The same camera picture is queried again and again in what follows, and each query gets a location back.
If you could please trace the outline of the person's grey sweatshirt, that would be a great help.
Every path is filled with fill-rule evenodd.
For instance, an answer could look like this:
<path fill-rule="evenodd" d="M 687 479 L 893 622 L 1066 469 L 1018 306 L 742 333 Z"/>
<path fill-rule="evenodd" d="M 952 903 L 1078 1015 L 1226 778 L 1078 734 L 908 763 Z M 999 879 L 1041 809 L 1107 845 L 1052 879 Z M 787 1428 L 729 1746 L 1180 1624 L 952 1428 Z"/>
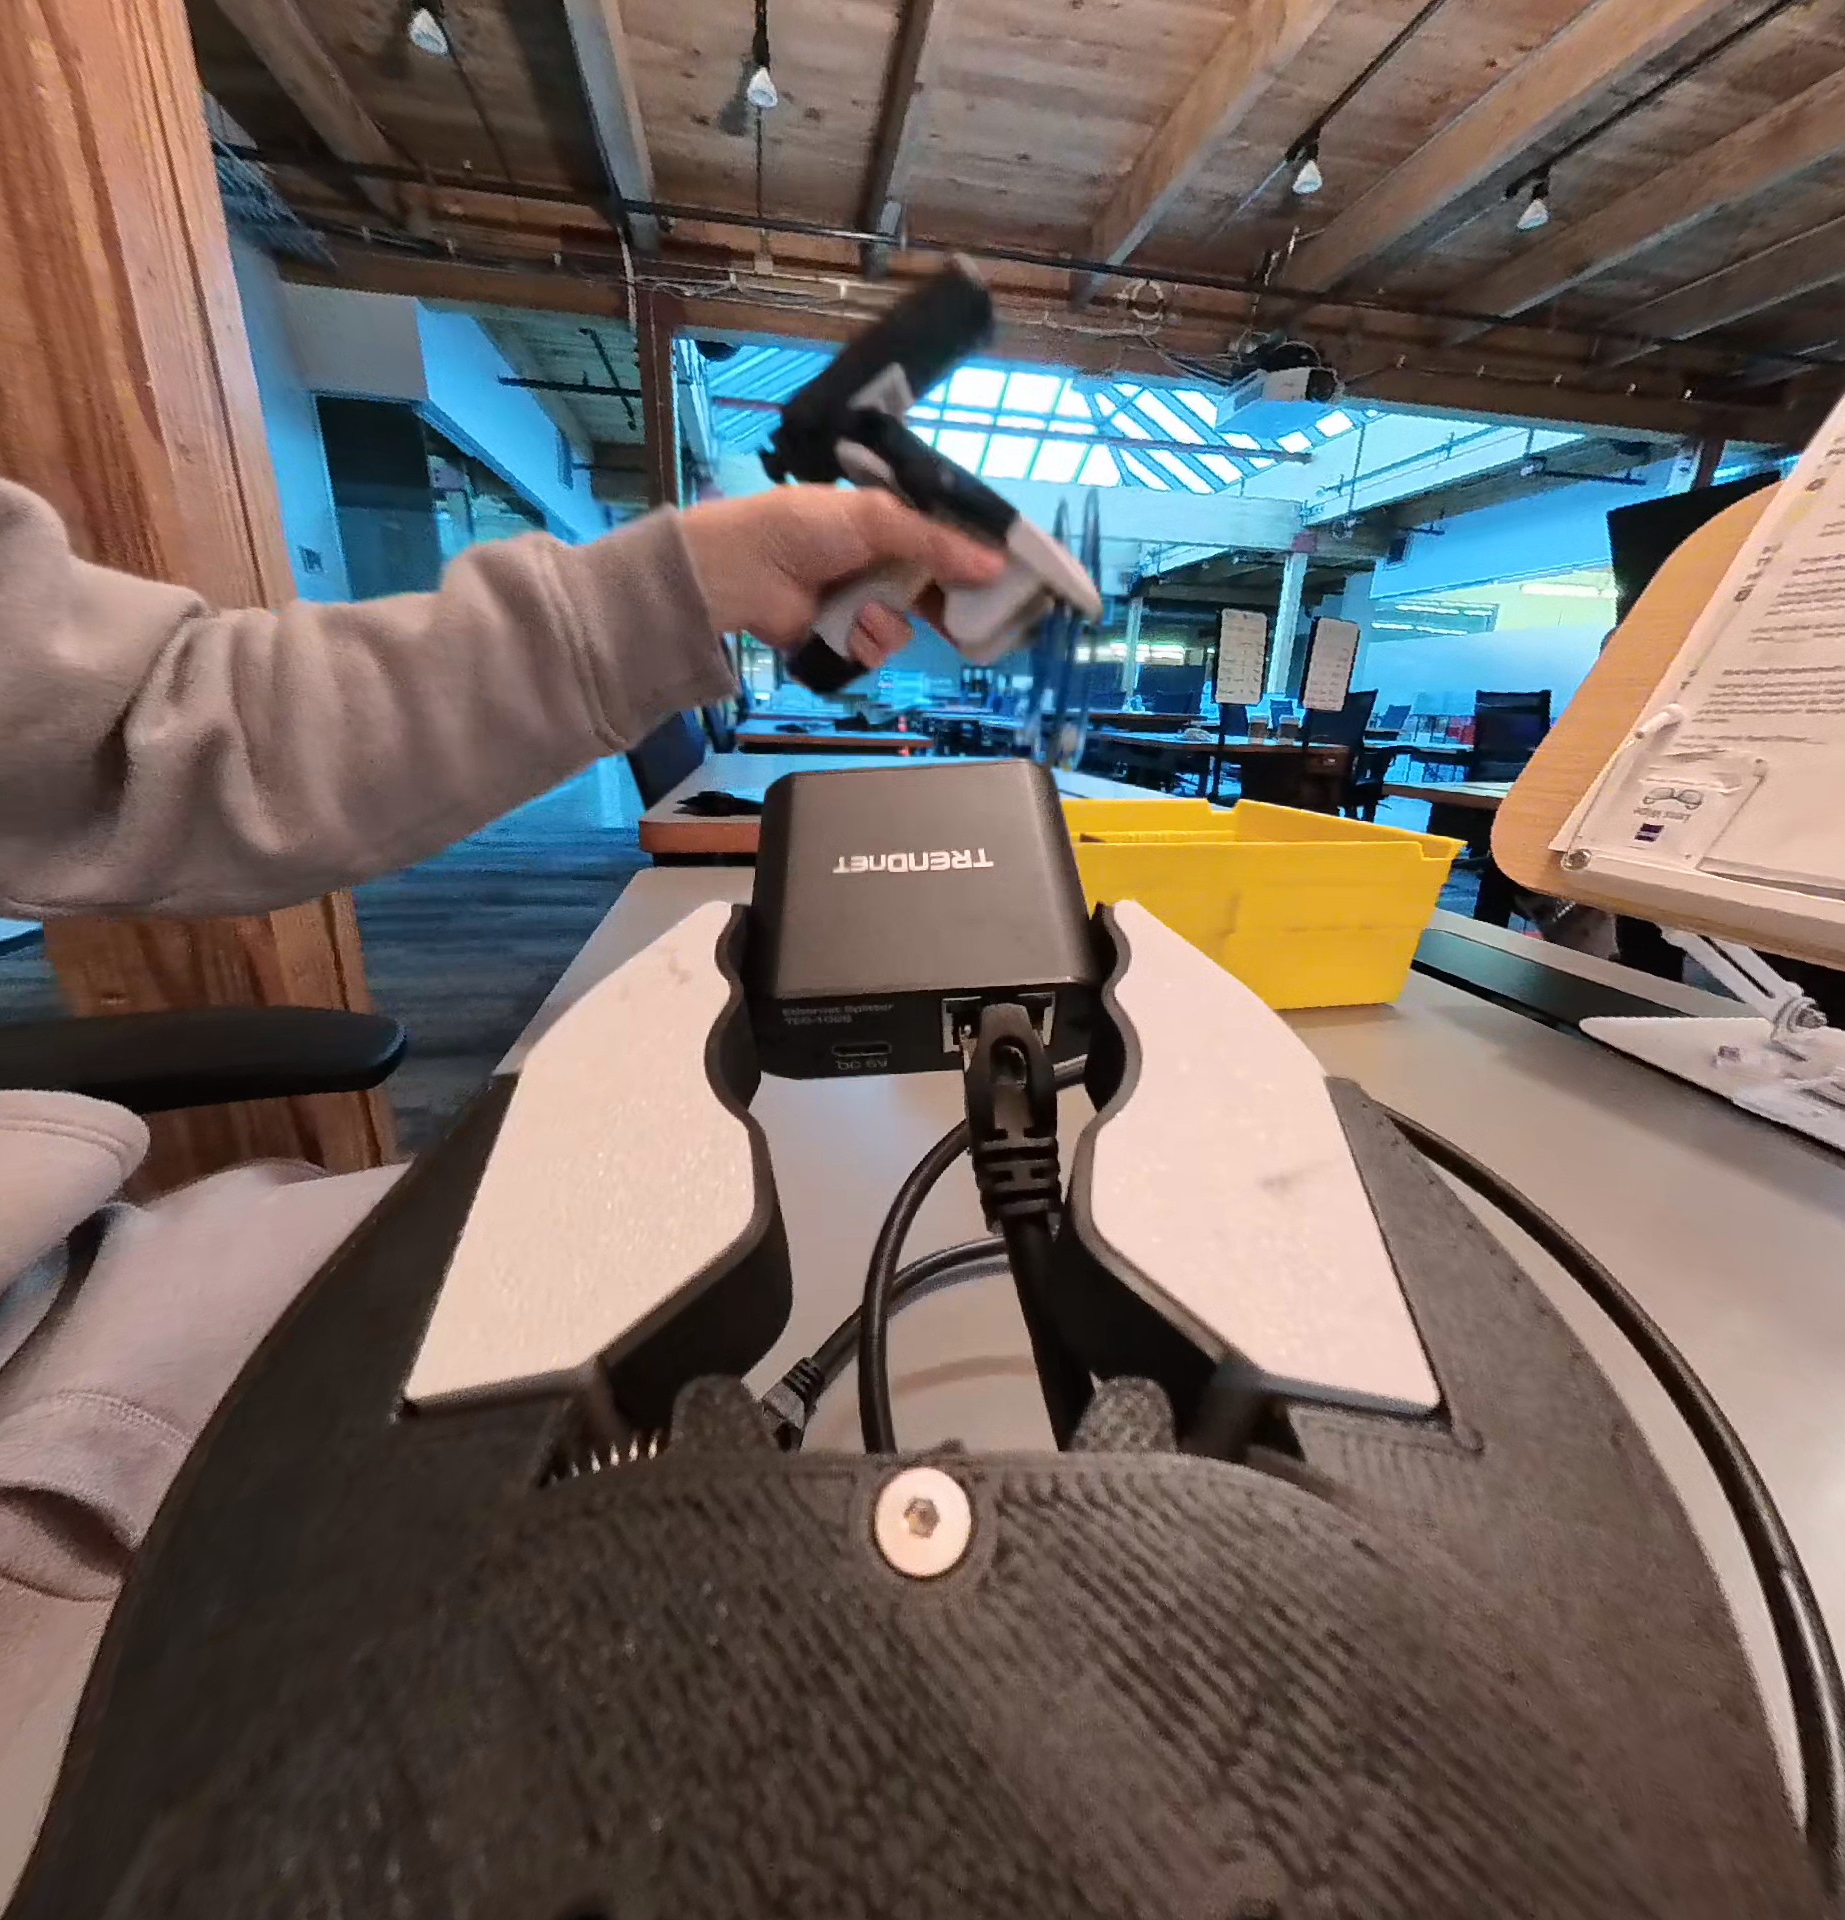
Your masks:
<path fill-rule="evenodd" d="M 143 1156 L 129 1109 L 0 1090 L 0 1897 L 175 1476 L 406 1173 L 247 1160 L 129 1205 Z"/>

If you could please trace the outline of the ceiling projector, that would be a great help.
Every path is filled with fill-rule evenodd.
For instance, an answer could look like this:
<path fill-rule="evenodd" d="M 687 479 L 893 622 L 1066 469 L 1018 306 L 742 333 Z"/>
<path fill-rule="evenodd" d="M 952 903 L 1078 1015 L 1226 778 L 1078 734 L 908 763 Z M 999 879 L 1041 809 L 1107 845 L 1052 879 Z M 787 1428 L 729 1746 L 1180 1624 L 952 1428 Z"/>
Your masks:
<path fill-rule="evenodd" d="M 1339 374 L 1314 347 L 1314 342 L 1274 342 L 1274 347 L 1252 347 L 1238 353 L 1226 392 L 1223 392 L 1223 423 L 1257 411 L 1257 400 L 1333 400 L 1339 398 Z"/>

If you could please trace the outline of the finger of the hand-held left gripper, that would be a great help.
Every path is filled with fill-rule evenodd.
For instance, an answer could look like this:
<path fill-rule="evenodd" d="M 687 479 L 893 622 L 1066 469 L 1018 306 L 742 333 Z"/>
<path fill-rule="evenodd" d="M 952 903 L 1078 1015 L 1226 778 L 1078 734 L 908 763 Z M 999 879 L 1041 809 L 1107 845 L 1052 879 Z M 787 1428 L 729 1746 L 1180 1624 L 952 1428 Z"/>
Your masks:
<path fill-rule="evenodd" d="M 1009 622 L 1032 622 L 1046 609 L 1074 609 L 1078 622 L 1097 622 L 1105 613 L 1105 589 L 1092 579 L 1092 571 L 1054 539 L 1046 534 L 1032 517 L 1013 517 L 1009 519 L 1009 539 L 1005 539 L 1005 606 L 1009 606 Z"/>
<path fill-rule="evenodd" d="M 1046 613 L 1088 613 L 1088 606 L 1046 579 L 944 589 L 939 636 L 970 666 L 999 666 L 1018 651 Z"/>

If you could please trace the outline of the yellow plastic bin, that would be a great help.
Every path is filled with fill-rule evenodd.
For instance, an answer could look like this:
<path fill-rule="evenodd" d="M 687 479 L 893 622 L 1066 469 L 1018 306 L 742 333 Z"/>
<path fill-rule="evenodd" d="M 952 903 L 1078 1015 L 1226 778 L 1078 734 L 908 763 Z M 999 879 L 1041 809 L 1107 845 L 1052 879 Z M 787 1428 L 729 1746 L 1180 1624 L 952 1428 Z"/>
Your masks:
<path fill-rule="evenodd" d="M 1462 861 L 1417 837 L 1301 805 L 1061 797 L 1088 903 L 1142 903 L 1274 1015 L 1409 988 Z"/>

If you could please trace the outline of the grey desk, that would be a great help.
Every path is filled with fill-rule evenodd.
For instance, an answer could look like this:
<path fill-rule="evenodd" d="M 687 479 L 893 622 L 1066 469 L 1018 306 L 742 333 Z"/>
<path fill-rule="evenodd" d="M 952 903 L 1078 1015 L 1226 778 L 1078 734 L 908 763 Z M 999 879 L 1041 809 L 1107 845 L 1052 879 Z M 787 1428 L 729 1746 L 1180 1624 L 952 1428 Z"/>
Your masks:
<path fill-rule="evenodd" d="M 736 865 L 636 879 L 500 1073 L 518 1073 L 543 1031 L 636 948 L 748 891 Z M 1845 1671 L 1845 1156 L 1424 970 L 1391 1006 L 1314 1006 L 1288 1022 L 1333 1079 L 1498 1167 L 1657 1313 L 1758 1456 Z M 765 1386 L 861 1304 L 871 1233 L 901 1173 L 960 1117 L 960 1083 L 952 1073 L 765 1079 L 754 1114 L 797 1263 L 787 1335 L 748 1377 Z M 1455 1198 L 1523 1263 L 1648 1434 L 1724 1581 L 1786 1784 L 1797 1784 L 1777 1628 L 1700 1438 L 1599 1304 L 1498 1205 L 1465 1187 Z M 970 1281 L 901 1309 L 893 1358 L 908 1448 L 1052 1454 L 1009 1281 Z"/>

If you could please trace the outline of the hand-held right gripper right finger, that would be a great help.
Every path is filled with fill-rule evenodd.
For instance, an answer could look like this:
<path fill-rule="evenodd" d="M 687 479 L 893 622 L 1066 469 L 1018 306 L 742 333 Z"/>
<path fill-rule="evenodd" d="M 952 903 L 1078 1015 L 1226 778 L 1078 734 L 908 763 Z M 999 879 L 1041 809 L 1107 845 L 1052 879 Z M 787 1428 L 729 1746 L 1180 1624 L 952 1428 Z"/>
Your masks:
<path fill-rule="evenodd" d="M 1142 903 L 1105 903 L 1097 936 L 1078 1256 L 1193 1358 L 1238 1358 L 1296 1406 L 1437 1415 L 1444 1379 L 1317 1054 Z"/>

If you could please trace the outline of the wooden document stand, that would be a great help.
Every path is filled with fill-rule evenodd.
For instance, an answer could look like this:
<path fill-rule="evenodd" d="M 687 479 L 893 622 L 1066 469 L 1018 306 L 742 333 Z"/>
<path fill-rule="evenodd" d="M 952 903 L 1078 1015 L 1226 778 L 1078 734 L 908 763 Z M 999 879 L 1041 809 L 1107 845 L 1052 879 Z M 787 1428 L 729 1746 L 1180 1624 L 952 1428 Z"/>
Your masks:
<path fill-rule="evenodd" d="M 1683 948 L 1742 1015 L 1719 1016 L 1587 1016 L 1587 1034 L 1675 1073 L 1758 1117 L 1797 1135 L 1845 1148 L 1845 1031 L 1822 1022 L 1815 1001 L 1768 964 L 1768 952 L 1845 970 L 1845 926 L 1793 920 L 1797 903 L 1751 903 L 1742 920 L 1675 903 L 1660 891 L 1633 891 L 1606 879 L 1561 868 L 1555 830 L 1606 767 L 1657 682 L 1682 655 L 1701 600 L 1719 589 L 1724 562 L 1751 539 L 1768 490 L 1734 506 L 1700 528 L 1660 572 L 1641 589 L 1633 613 L 1616 630 L 1606 651 L 1573 693 L 1555 734 L 1532 754 L 1507 788 L 1498 823 L 1498 865 L 1555 903 L 1603 904 L 1616 920 L 1648 920 L 1675 948 Z"/>

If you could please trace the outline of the black monitor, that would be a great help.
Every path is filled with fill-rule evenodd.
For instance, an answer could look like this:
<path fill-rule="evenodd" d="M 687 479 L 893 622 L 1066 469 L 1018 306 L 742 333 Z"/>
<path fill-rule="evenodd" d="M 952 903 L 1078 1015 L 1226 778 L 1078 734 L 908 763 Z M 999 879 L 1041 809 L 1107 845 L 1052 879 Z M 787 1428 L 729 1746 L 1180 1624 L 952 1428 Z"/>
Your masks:
<path fill-rule="evenodd" d="M 1616 630 L 1633 613 L 1660 562 L 1739 496 L 1783 487 L 1783 469 L 1758 469 L 1700 490 L 1660 490 L 1648 506 L 1606 508 Z"/>

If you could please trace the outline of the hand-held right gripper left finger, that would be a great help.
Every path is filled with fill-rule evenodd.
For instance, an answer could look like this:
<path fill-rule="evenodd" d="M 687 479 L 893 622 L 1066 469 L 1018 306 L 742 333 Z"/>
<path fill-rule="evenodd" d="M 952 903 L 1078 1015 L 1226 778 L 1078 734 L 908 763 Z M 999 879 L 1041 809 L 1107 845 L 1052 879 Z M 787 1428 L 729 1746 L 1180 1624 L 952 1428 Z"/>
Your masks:
<path fill-rule="evenodd" d="M 787 1233 L 754 1117 L 748 911 L 695 904 L 521 1059 L 411 1409 L 672 1415 L 787 1329 Z"/>

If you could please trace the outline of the wooden pillar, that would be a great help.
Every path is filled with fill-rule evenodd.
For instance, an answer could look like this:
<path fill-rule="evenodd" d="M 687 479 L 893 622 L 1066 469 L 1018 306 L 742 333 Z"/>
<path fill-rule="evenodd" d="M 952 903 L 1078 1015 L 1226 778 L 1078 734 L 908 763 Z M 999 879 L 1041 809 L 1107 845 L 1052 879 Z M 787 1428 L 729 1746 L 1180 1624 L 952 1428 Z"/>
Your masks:
<path fill-rule="evenodd" d="M 91 562 L 232 609 L 296 600 L 186 4 L 0 0 L 0 471 Z M 47 957 L 72 1015 L 366 1015 L 349 894 L 203 926 L 67 920 Z M 398 1156 L 385 1090 L 148 1130 L 137 1188 L 260 1156 L 331 1173 Z"/>

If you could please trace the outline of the black ethernet splitter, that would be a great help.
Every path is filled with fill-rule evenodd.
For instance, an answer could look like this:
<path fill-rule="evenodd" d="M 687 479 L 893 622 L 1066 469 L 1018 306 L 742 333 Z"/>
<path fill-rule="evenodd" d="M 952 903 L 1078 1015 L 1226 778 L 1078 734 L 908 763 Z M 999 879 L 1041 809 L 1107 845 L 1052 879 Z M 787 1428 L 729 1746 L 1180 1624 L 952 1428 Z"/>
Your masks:
<path fill-rule="evenodd" d="M 1097 986 L 1046 763 L 944 759 L 765 788 L 742 948 L 765 1073 L 960 1073 L 999 1001 L 1061 1064 L 1092 1051 Z"/>

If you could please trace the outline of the printed instruction sheets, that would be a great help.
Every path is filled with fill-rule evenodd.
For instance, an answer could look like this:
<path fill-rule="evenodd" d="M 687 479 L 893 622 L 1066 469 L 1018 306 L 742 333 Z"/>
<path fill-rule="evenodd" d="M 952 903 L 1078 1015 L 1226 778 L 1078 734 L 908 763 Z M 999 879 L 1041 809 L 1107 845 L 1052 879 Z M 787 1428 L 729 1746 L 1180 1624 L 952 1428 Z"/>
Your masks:
<path fill-rule="evenodd" d="M 1734 920 L 1768 894 L 1802 926 L 1845 926 L 1845 398 L 1555 854 L 1561 868 Z"/>

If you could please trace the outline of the person's left forearm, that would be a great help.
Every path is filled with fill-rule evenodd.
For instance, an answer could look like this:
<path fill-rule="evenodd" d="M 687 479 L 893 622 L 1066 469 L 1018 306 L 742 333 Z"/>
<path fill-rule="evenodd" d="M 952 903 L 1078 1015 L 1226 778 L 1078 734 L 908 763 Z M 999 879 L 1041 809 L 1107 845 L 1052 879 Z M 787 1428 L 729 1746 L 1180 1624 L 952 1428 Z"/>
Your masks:
<path fill-rule="evenodd" d="M 0 920 L 232 920 L 406 868 L 722 696 L 682 517 L 436 593 L 212 609 L 0 479 Z"/>

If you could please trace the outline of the person's left hand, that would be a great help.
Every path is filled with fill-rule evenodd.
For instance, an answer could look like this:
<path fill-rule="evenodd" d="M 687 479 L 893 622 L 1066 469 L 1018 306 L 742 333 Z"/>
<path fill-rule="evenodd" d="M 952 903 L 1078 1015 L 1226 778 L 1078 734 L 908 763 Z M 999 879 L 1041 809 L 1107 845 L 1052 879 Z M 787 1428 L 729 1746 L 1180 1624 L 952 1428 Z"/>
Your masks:
<path fill-rule="evenodd" d="M 797 651 L 816 613 L 861 572 L 921 571 L 924 589 L 985 589 L 1005 553 L 908 508 L 893 490 L 776 487 L 677 517 L 699 606 L 717 636 Z"/>

